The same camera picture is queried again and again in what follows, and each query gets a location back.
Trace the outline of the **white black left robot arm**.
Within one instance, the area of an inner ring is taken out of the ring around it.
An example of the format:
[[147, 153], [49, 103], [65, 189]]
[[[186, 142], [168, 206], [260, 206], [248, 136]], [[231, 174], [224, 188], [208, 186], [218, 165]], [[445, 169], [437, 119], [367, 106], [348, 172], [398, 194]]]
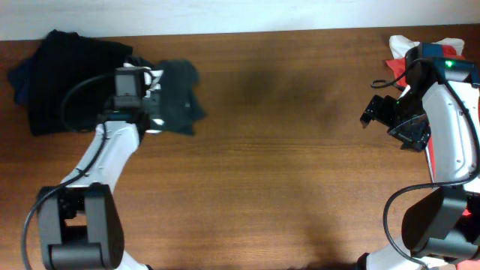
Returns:
[[113, 191], [143, 135], [163, 124], [154, 94], [114, 97], [75, 169], [57, 186], [42, 187], [37, 215], [46, 269], [148, 269], [125, 250]]

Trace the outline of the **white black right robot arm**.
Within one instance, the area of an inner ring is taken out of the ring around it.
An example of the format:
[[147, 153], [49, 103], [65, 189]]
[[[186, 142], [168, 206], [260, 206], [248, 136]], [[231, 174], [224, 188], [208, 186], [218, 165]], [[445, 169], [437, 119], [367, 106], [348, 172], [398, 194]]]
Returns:
[[410, 206], [399, 238], [362, 255], [357, 269], [435, 269], [479, 259], [479, 90], [469, 82], [433, 82], [398, 99], [373, 96], [361, 123], [388, 127], [403, 148], [425, 150], [431, 181], [405, 187], [430, 193]]

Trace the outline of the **dark green t-shirt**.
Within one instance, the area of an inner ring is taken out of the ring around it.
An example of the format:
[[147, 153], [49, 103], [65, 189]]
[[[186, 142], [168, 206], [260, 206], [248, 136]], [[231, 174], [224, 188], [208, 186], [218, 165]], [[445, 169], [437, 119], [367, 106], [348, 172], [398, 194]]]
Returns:
[[149, 69], [153, 77], [147, 78], [152, 87], [147, 92], [158, 92], [160, 115], [164, 125], [162, 131], [194, 135], [194, 122], [206, 116], [194, 94], [200, 83], [200, 75], [186, 59], [163, 60], [153, 64], [144, 58], [129, 56], [125, 67]]

